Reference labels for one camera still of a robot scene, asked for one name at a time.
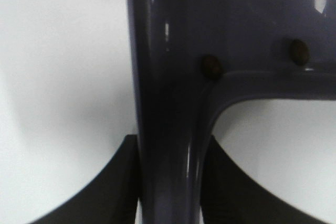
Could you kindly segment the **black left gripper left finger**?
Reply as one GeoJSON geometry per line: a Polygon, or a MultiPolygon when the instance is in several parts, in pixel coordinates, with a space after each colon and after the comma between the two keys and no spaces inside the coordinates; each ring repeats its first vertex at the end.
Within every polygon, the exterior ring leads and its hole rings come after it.
{"type": "Polygon", "coordinates": [[[135,223],[140,197],[137,136],[127,135],[85,188],[35,223],[135,223]]]}

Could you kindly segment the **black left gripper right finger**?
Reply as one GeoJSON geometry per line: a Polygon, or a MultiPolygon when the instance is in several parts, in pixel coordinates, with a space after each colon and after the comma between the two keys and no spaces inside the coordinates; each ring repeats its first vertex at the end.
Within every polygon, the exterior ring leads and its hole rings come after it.
{"type": "Polygon", "coordinates": [[[320,223],[262,188],[210,138],[202,177],[204,223],[320,223]]]}

